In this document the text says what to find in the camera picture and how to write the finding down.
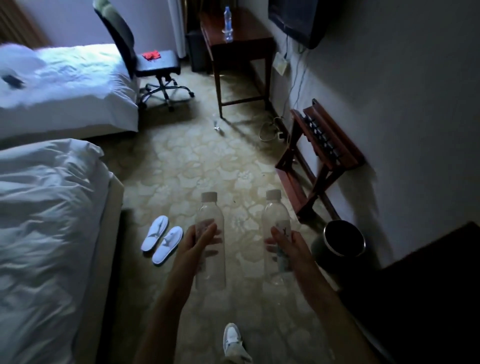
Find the television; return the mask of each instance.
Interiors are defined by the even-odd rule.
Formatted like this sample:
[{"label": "television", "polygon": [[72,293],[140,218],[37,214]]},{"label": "television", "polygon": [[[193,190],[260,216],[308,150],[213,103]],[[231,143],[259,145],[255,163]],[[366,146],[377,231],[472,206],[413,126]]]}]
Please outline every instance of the television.
[{"label": "television", "polygon": [[268,18],[308,49],[324,37],[335,0],[269,0]]}]

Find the chair backrest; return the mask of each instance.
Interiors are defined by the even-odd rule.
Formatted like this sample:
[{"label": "chair backrest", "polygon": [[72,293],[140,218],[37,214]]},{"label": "chair backrest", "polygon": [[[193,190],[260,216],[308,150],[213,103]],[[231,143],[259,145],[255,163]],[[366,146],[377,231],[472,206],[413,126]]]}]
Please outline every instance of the chair backrest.
[{"label": "chair backrest", "polygon": [[133,78],[137,66],[137,56],[133,49],[135,39],[133,38],[132,31],[125,20],[115,10],[110,1],[94,0],[93,7],[112,36],[113,41],[127,66],[130,78]]}]

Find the wooden luggage rack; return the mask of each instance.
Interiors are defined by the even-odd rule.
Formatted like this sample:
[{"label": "wooden luggage rack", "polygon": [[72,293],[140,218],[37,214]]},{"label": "wooden luggage rack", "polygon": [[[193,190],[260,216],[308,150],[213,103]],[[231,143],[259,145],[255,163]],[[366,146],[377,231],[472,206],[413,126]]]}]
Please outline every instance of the wooden luggage rack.
[{"label": "wooden luggage rack", "polygon": [[[290,112],[293,117],[290,142],[282,158],[275,165],[288,199],[299,221],[309,219],[315,214],[312,207],[317,197],[321,198],[332,218],[338,218],[325,191],[343,172],[361,166],[365,158],[316,99],[313,99],[312,106],[303,110],[305,117],[297,110]],[[297,142],[302,135],[307,137],[322,163],[317,177],[297,148]],[[308,196],[292,168],[295,157],[313,184]]]}]

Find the red cloth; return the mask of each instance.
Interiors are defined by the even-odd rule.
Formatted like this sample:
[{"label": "red cloth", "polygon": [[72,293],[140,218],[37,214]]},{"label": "red cloth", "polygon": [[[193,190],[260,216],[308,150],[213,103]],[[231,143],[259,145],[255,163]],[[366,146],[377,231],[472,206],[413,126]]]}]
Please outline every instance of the red cloth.
[{"label": "red cloth", "polygon": [[142,54],[142,56],[147,60],[147,61],[153,61],[158,58],[161,58],[160,53],[158,53],[158,50],[154,50],[153,52],[145,52]]}]

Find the bed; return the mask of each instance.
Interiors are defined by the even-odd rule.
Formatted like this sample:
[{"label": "bed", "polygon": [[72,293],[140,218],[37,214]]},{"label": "bed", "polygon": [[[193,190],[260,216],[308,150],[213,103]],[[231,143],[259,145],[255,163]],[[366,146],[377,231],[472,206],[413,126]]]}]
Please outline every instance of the bed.
[{"label": "bed", "polygon": [[114,44],[0,47],[0,148],[61,138],[138,131],[138,79],[129,77]]},{"label": "bed", "polygon": [[64,139],[0,151],[2,363],[94,363],[123,186]]}]

